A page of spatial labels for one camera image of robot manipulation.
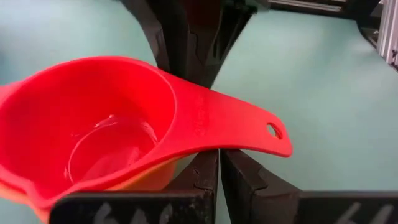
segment light blue surface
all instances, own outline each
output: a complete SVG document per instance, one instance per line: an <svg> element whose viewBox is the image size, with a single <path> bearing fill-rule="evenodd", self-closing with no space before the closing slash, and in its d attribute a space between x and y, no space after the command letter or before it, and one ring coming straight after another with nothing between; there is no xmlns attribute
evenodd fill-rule
<svg viewBox="0 0 398 224"><path fill-rule="evenodd" d="M92 55L155 64L138 22L116 1L0 0L0 84ZM297 187L398 189L398 76L353 21L259 13L214 89L284 121L295 149L290 159L248 154ZM217 202L216 222L229 223L220 185ZM39 222L29 208L2 199L0 217L2 223Z"/></svg>

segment hanging hole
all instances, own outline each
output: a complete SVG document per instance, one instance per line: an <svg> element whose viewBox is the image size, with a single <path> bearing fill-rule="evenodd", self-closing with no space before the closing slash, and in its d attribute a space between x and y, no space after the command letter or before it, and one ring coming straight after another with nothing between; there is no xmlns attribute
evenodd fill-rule
<svg viewBox="0 0 398 224"><path fill-rule="evenodd" d="M276 125L274 125L272 123L268 123L267 130L268 130L268 133L273 135L275 138L282 139L282 135L281 135L279 129L276 127Z"/></svg>

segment teal background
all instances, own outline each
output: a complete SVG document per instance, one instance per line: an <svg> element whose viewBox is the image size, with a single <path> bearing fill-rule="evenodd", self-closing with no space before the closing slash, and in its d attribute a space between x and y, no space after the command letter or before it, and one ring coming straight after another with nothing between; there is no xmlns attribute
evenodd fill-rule
<svg viewBox="0 0 398 224"><path fill-rule="evenodd" d="M0 84L94 55L155 65L139 23L117 1L0 0ZM260 12L236 41L213 89L284 121L294 145L291 158L247 153L291 184L398 189L398 76L354 21ZM26 206L3 199L0 217L2 223L39 222ZM222 187L216 222L229 223Z"/></svg>

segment red plastic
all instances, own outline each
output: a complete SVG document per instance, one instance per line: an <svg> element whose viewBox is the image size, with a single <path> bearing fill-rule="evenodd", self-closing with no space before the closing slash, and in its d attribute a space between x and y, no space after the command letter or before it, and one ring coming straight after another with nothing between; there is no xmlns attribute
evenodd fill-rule
<svg viewBox="0 0 398 224"><path fill-rule="evenodd" d="M292 154L273 114L124 57L74 60L2 87L0 136L0 181L39 209L207 149Z"/></svg>

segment water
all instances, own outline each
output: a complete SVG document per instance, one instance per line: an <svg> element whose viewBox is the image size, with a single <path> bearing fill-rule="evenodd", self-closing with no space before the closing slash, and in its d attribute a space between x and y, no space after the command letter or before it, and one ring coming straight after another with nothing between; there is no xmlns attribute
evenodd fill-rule
<svg viewBox="0 0 398 224"><path fill-rule="evenodd" d="M154 129L143 119L114 114L72 138L75 144L64 172L71 184L126 168L157 144Z"/></svg>

